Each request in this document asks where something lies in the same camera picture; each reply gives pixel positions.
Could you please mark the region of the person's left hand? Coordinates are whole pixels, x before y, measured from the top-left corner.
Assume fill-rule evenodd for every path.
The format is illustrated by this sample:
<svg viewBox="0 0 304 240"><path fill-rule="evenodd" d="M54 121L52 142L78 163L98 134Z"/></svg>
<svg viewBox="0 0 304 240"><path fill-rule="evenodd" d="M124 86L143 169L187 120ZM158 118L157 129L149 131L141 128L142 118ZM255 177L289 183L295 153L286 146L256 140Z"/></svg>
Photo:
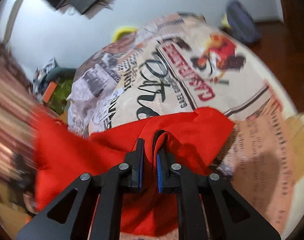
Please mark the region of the person's left hand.
<svg viewBox="0 0 304 240"><path fill-rule="evenodd" d="M34 197L32 193L30 192L23 193L23 201L29 213L32 213L34 215L38 214L38 210L36 208L36 202L34 201Z"/></svg>

